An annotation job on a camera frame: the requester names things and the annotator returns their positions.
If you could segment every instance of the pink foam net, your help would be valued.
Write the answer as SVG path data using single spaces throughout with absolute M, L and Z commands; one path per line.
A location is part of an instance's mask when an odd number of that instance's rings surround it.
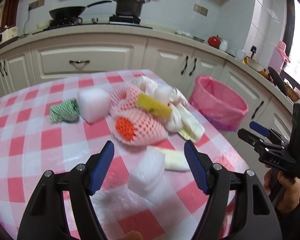
M 113 127 L 114 136 L 127 145 L 144 146 L 163 141 L 168 137 L 168 132 L 163 125 L 150 114 L 140 109 L 119 112 L 114 116 L 114 119 L 116 120 L 119 117 L 128 119 L 134 127 L 135 136 L 131 141 L 127 141 L 123 138 L 115 127 Z
M 120 111 L 137 108 L 136 100 L 142 91 L 135 85 L 126 84 L 115 90 L 110 98 L 109 113 L 113 117 Z

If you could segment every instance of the blue gripper pad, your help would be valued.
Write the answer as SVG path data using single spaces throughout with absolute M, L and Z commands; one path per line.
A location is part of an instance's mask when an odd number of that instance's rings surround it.
M 95 192 L 101 189 L 101 185 L 105 176 L 108 172 L 112 159 L 114 157 L 114 144 L 113 142 L 109 141 L 105 148 L 102 149 L 101 153 L 102 156 L 100 157 L 99 162 L 93 169 L 91 173 L 91 180 L 89 186 L 89 192 L 91 195 L 95 194 Z
M 194 147 L 192 147 L 189 141 L 186 141 L 184 152 L 198 188 L 207 195 L 210 190 L 210 187 L 208 185 L 207 172 L 205 171 L 197 156 L 197 154 L 199 154 L 198 151 Z
M 265 128 L 256 122 L 251 122 L 249 127 L 252 130 L 256 131 L 258 134 L 263 135 L 264 137 L 268 137 L 270 135 L 268 128 Z

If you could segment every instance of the black cabinet handle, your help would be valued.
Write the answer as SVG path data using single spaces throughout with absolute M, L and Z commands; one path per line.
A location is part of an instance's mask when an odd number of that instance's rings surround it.
M 264 104 L 264 101 L 262 100 L 260 105 L 256 108 L 256 110 L 254 111 L 251 120 L 256 116 L 256 113 L 258 112 L 258 110 L 260 109 L 260 107 Z
M 6 75 L 8 76 L 8 72 L 6 71 L 6 61 L 3 61 L 3 70 L 6 73 Z
M 0 73 L 1 73 L 1 75 L 4 77 L 4 74 L 3 74 L 2 71 L 1 71 L 1 67 L 2 67 L 2 64 L 1 64 L 1 62 L 0 62 Z
M 197 64 L 197 58 L 194 58 L 194 66 L 193 66 L 193 70 L 189 73 L 189 77 L 192 76 L 192 73 L 194 72 L 195 70 L 195 65 Z
M 77 60 L 77 61 L 69 60 L 69 63 L 89 63 L 89 62 L 90 62 L 89 59 L 86 59 L 86 60 Z
M 183 73 L 185 72 L 185 70 L 188 66 L 188 59 L 189 59 L 189 56 L 186 56 L 186 65 L 185 65 L 185 68 L 183 69 L 183 71 L 181 71 L 181 75 L 183 75 Z

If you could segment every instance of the rice cooker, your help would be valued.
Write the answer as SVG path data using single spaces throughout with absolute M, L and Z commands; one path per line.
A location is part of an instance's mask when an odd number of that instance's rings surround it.
M 15 41 L 17 38 L 18 38 L 18 27 L 16 26 L 7 27 L 6 25 L 4 27 L 4 30 L 0 33 L 0 46 Z

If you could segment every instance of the plastic bag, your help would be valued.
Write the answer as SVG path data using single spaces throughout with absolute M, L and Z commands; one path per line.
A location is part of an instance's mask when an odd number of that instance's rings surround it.
M 195 79 L 189 102 L 220 131 L 237 131 L 249 110 L 237 92 L 209 76 Z

